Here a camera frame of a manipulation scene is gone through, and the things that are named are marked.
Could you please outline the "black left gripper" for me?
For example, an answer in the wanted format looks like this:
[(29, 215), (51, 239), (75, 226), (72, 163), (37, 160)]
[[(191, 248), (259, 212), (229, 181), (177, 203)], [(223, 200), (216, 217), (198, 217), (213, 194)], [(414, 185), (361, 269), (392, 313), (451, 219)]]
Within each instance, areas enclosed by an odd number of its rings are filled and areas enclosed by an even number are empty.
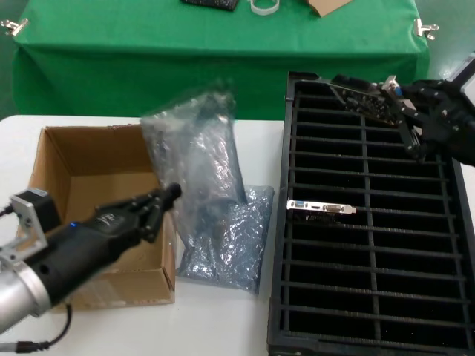
[(45, 287), (52, 307), (115, 263), (141, 239), (154, 243), (163, 218), (181, 197), (179, 184), (108, 203), (83, 222), (72, 222), (49, 238), (48, 247), (26, 264)]

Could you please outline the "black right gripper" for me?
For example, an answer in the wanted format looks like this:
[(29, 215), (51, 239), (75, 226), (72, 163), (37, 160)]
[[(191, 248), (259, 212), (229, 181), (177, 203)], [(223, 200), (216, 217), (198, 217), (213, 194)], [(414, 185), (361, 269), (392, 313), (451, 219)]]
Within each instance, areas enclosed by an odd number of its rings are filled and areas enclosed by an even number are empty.
[[(432, 91), (426, 96), (421, 89)], [(474, 103), (464, 95), (462, 87), (446, 80), (417, 80), (402, 85), (402, 93), (417, 108), (430, 106), (428, 122), (428, 116), (414, 108), (397, 107), (397, 128), (407, 154), (423, 163), (428, 144), (473, 166)]]

